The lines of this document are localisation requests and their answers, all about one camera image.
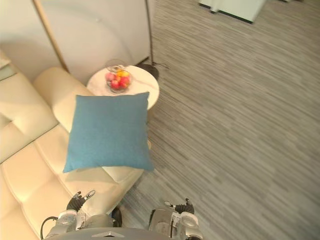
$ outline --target tufted sofa backrest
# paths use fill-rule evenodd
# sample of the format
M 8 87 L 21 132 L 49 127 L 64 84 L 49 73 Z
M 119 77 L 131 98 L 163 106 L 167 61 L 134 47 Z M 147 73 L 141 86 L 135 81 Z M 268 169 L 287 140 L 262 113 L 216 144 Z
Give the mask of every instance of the tufted sofa backrest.
M 10 62 L 1 55 L 3 76 Z M 22 73 L 0 79 L 0 163 L 57 124 L 49 106 Z

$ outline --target sofa armrest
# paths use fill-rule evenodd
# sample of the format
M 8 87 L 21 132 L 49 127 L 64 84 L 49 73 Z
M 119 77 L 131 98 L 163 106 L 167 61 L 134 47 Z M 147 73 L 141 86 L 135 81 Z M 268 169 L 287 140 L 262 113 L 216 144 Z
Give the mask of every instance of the sofa armrest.
M 34 80 L 33 85 L 68 132 L 72 128 L 76 95 L 94 96 L 80 81 L 59 67 L 52 67 L 42 72 Z

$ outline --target floor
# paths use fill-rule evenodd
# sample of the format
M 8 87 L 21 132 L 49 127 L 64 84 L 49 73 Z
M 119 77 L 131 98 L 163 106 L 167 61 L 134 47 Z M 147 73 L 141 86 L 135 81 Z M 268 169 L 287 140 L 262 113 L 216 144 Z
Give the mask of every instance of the floor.
M 254 24 L 158 0 L 155 171 L 121 202 L 147 228 L 189 197 L 206 240 L 320 239 L 320 1 L 269 0 Z

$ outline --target round side table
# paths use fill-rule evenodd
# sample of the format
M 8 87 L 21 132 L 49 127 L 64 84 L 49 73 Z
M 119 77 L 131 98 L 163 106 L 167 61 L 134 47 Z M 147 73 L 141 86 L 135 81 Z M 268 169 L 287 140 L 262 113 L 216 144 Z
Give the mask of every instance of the round side table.
M 104 68 L 96 72 L 89 80 L 87 88 L 97 96 L 120 96 L 120 95 L 135 95 L 139 93 L 149 92 L 148 97 L 148 119 L 151 115 L 151 108 L 155 105 L 159 97 L 159 85 L 157 80 L 147 71 L 137 67 L 128 66 L 125 69 L 132 75 L 132 83 L 125 92 L 114 93 L 107 86 L 105 79 L 108 69 Z

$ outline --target cream leather sofa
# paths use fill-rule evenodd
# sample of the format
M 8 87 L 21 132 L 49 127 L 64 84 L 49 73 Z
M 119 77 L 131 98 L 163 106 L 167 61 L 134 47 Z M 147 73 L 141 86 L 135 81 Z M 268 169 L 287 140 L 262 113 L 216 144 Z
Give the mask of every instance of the cream leather sofa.
M 91 96 L 61 68 L 33 84 L 18 72 L 0 80 L 0 239 L 37 240 L 43 220 L 58 216 L 71 196 L 92 189 L 89 216 L 110 213 L 143 170 L 97 167 L 63 173 L 75 96 Z M 54 225 L 47 221 L 43 235 Z

